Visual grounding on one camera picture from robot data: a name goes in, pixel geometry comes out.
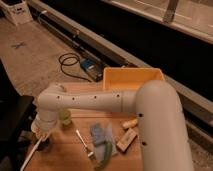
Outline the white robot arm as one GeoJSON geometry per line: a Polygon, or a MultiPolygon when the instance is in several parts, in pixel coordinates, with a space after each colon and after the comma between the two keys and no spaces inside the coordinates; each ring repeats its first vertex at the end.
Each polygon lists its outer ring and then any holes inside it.
{"type": "Polygon", "coordinates": [[[61,109],[134,114],[138,119],[144,171],[194,171],[180,97],[169,83],[151,80],[136,90],[65,92],[54,84],[37,97],[32,129],[53,129],[61,109]]]}

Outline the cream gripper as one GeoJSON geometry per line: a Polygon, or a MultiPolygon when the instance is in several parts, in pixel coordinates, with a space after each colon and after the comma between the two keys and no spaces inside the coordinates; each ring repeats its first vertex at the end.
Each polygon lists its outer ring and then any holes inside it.
{"type": "Polygon", "coordinates": [[[35,127],[34,133],[38,139],[46,140],[51,135],[52,131],[51,130],[43,131],[40,128],[35,127]]]}

